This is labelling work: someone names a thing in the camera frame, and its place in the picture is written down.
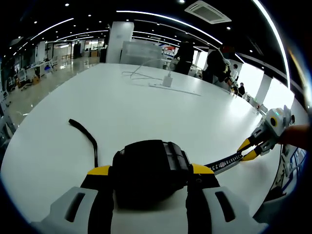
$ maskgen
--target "black ceiling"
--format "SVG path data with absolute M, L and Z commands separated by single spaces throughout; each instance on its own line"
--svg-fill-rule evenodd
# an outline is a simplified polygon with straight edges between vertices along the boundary
M 143 14 L 116 13 L 116 10 L 132 10 L 165 15 L 189 23 L 212 35 L 221 42 L 233 45 L 236 52 L 252 56 L 285 73 L 284 62 L 276 38 L 265 18 L 251 0 L 205 0 L 205 2 L 212 5 L 232 20 L 232 22 L 219 24 L 209 24 L 200 18 L 186 13 L 184 9 L 195 1 L 196 0 L 185 0 L 184 4 L 179 3 L 178 0 L 111 0 L 96 2 L 76 0 L 54 0 L 52 2 L 25 0 L 18 4 L 14 1 L 12 1 L 12 3 L 8 2 L 7 4 L 11 6 L 1 8 L 2 12 L 0 14 L 2 32 L 5 32 L 5 37 L 0 37 L 0 54 L 6 55 L 7 59 L 12 57 L 13 53 L 18 51 L 30 38 L 37 35 L 42 30 L 70 18 L 74 18 L 74 20 L 47 30 L 31 41 L 31 43 L 28 43 L 25 48 L 31 47 L 32 43 L 38 43 L 42 38 L 47 41 L 52 41 L 69 36 L 71 32 L 73 35 L 88 31 L 107 30 L 107 25 L 111 25 L 113 21 L 124 20 L 135 22 L 135 31 L 155 33 L 170 38 L 175 38 L 175 36 L 177 36 L 175 39 L 188 40 L 194 42 L 196 46 L 207 46 L 189 34 L 187 35 L 184 32 L 172 28 L 175 27 L 200 37 L 214 46 L 218 47 L 220 45 L 203 33 L 168 19 Z M 269 6 L 269 10 L 272 9 L 276 14 L 278 14 L 277 5 L 280 5 L 280 3 L 280 0 L 277 0 L 276 4 L 272 3 L 272 1 L 265 1 L 265 4 L 267 4 L 266 6 Z M 136 20 L 157 22 L 160 23 L 160 25 L 157 26 L 154 23 Z M 101 33 L 92 33 L 90 35 L 95 38 L 103 38 L 104 35 L 108 35 L 108 32 L 103 33 L 103 35 Z M 134 33 L 134 36 L 147 37 L 147 35 L 139 33 Z M 17 43 L 11 46 L 12 49 L 9 49 L 12 41 Z M 178 43 L 170 39 L 166 41 L 174 44 Z M 255 44 L 263 55 L 257 52 L 254 47 Z

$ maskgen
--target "desk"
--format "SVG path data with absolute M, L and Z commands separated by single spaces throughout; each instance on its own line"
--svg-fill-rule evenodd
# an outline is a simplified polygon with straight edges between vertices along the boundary
M 121 74 L 136 68 L 99 64 L 81 72 L 42 100 L 21 123 L 5 153 L 1 177 L 27 221 L 47 216 L 51 203 L 80 186 L 94 166 L 93 147 L 69 125 L 70 118 L 97 140 L 99 166 L 111 165 L 116 151 L 124 146 L 147 139 L 172 141 L 192 163 L 211 163 L 235 153 L 261 119 L 242 98 L 200 79 L 172 72 L 172 86 L 201 95 L 196 96 L 146 86 L 146 82 L 160 80 L 129 80 Z M 158 78 L 168 74 L 151 67 L 137 72 Z M 251 215 L 274 181 L 279 150 L 276 146 L 267 155 L 241 162 L 217 176 L 221 186 L 246 201 Z M 186 194 L 186 188 L 177 191 L 158 211 L 116 209 L 112 230 L 187 233 Z

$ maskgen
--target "floor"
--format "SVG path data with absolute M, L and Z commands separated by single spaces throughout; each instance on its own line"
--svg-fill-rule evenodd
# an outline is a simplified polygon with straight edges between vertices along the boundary
M 60 60 L 54 67 L 54 72 L 42 76 L 40 83 L 23 90 L 16 87 L 7 98 L 7 103 L 10 103 L 9 115 L 15 127 L 18 128 L 28 113 L 49 93 L 78 73 L 98 63 L 99 57 Z

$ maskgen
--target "ceiling light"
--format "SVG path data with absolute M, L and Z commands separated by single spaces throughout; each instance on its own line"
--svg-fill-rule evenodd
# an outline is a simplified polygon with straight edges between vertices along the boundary
M 237 54 L 235 54 L 236 57 L 238 57 L 239 60 L 241 60 L 243 63 L 245 63 L 244 60 L 242 60 L 242 58 L 240 56 L 238 56 Z
M 158 42 L 163 42 L 163 43 L 166 43 L 166 44 L 169 44 L 169 45 L 173 45 L 173 46 L 179 47 L 179 46 L 177 46 L 177 45 L 175 45 L 175 44 L 168 43 L 168 42 L 166 42 L 166 41 L 161 41 L 161 40 L 152 39 L 152 38 L 142 38 L 142 37 L 134 37 L 134 36 L 132 36 L 132 37 L 133 37 L 133 38 L 140 38 L 140 39 L 147 39 L 147 40 L 155 40 L 155 41 L 158 41 Z
M 205 51 L 203 51 L 202 49 L 199 49 L 198 47 L 196 47 L 196 46 L 193 46 L 195 49 L 197 49 L 197 50 L 200 50 L 200 51 L 202 51 L 202 52 L 205 52 Z
M 94 38 L 94 37 L 78 38 L 78 39 L 74 39 L 74 40 L 81 40 L 81 39 L 86 39 L 86 38 Z
M 77 33 L 77 34 L 73 34 L 73 35 L 69 35 L 63 38 L 60 38 L 58 40 L 63 40 L 65 38 L 69 38 L 69 37 L 74 37 L 74 36 L 78 36 L 78 35 L 82 35 L 82 34 L 88 34 L 88 33 L 100 33 L 100 32 L 108 32 L 108 30 L 100 30 L 100 31 L 92 31 L 92 32 L 84 32 L 84 33 Z
M 52 25 L 51 27 L 48 27 L 47 29 L 44 29 L 42 32 L 38 33 L 36 36 L 34 36 L 33 38 L 31 38 L 30 40 L 33 40 L 35 37 L 39 36 L 40 34 L 44 33 L 45 31 L 48 31 L 49 29 L 51 29 L 51 28 L 53 28 L 53 27 L 55 27 L 55 26 L 58 26 L 58 25 L 60 25 L 60 24 L 62 24 L 62 23 L 65 23 L 65 22 L 70 21 L 70 20 L 73 20 L 73 19 L 74 19 L 74 18 L 70 18 L 70 19 L 64 20 L 64 21 L 62 21 L 62 22 L 60 22 L 60 23 L 54 24 L 54 25 Z
M 175 41 L 181 42 L 180 40 L 173 39 L 173 38 L 169 38 L 169 37 L 165 37 L 165 36 L 158 35 L 158 34 L 154 34 L 154 33 L 146 33 L 146 32 L 139 32 L 139 31 L 133 31 L 133 32 L 134 32 L 134 33 L 144 33 L 144 34 L 149 34 L 149 35 L 153 35 L 153 36 L 157 36 L 157 37 L 162 37 L 162 38 L 167 38 L 167 39 L 170 39 L 170 40 L 175 40 Z
M 270 27 L 272 28 L 274 35 L 276 37 L 276 40 L 278 42 L 279 48 L 282 52 L 282 56 L 283 56 L 283 60 L 284 60 L 284 65 L 285 65 L 285 70 L 286 70 L 286 76 L 287 76 L 287 86 L 290 89 L 291 88 L 291 80 L 290 80 L 290 74 L 289 74 L 289 67 L 288 67 L 288 61 L 287 61 L 287 57 L 286 57 L 286 52 L 283 46 L 283 42 L 281 37 L 279 36 L 279 33 L 277 31 L 277 28 L 275 27 L 272 19 L 270 18 L 270 15 L 268 14 L 268 12 L 265 10 L 265 8 L 262 6 L 262 4 L 258 1 L 258 0 L 252 0 L 256 6 L 259 8 L 259 10 L 262 12 L 263 16 L 267 19 Z
M 188 23 L 185 23 L 183 21 L 180 21 L 178 19 L 174 19 L 174 18 L 171 18 L 171 17 L 168 17 L 168 16 L 163 16 L 163 15 L 159 15 L 159 14 L 154 14 L 154 13 L 149 13 L 149 12 L 142 12 L 142 11 L 116 11 L 117 13 L 138 13 L 138 14 L 145 14 L 145 15 L 151 15 L 151 16 L 157 16 L 157 17 L 161 17 L 161 18 L 165 18 L 165 19 L 168 19 L 168 20 L 172 20 L 172 21 L 175 21 L 175 22 L 178 22 L 178 23 L 181 23 L 183 25 L 186 25 L 190 28 L 193 28 L 203 34 L 205 34 L 206 36 L 209 36 L 210 38 L 214 39 L 215 41 L 217 41 L 218 43 L 220 43 L 221 45 L 223 44 L 222 42 L 220 42 L 218 39 L 214 38 L 213 36 L 211 36 L 210 34 L 200 30 L 199 28 L 196 28 Z

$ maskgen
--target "air conditioner vent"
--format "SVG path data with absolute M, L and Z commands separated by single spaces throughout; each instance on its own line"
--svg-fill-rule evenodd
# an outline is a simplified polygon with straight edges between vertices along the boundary
M 197 1 L 193 3 L 186 8 L 185 11 L 211 24 L 232 21 L 226 15 L 222 14 L 220 11 L 204 1 Z

